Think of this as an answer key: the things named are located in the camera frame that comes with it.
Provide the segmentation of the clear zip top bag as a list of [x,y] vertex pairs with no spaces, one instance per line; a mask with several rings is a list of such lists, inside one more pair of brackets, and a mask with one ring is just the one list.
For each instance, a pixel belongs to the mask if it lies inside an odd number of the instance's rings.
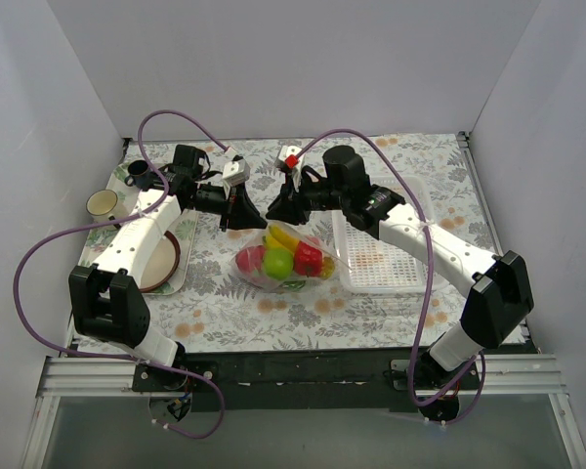
[[268,292],[315,286],[349,266],[323,239],[270,222],[232,256],[232,272]]

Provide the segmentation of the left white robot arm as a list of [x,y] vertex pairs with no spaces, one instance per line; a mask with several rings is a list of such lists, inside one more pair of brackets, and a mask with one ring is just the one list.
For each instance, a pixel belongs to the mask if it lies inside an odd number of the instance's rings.
[[213,185],[207,153],[178,145],[173,160],[156,168],[141,159],[130,164],[124,182],[140,192],[133,220],[119,226],[106,250],[88,267],[76,267],[69,279],[76,331],[109,343],[142,361],[157,363],[154,378],[169,391],[188,379],[187,365],[177,357],[177,342],[151,323],[140,290],[147,262],[170,226],[186,210],[219,216],[221,231],[263,229],[267,222],[246,191],[247,161],[233,149],[218,171],[222,183]]

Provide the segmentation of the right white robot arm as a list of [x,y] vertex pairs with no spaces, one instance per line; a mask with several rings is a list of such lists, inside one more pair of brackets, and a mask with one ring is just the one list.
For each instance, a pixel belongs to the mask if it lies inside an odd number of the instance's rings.
[[458,323],[423,359],[424,380],[434,388],[448,386],[459,365],[483,349],[499,347],[532,311],[524,258],[513,251],[498,256],[421,221],[411,202],[371,182],[362,157],[350,146],[331,148],[322,160],[324,176],[304,164],[299,148],[280,150],[274,165],[285,182],[268,208],[268,219],[303,225],[314,211],[339,210],[355,229],[421,262],[432,257],[435,272],[466,299]]

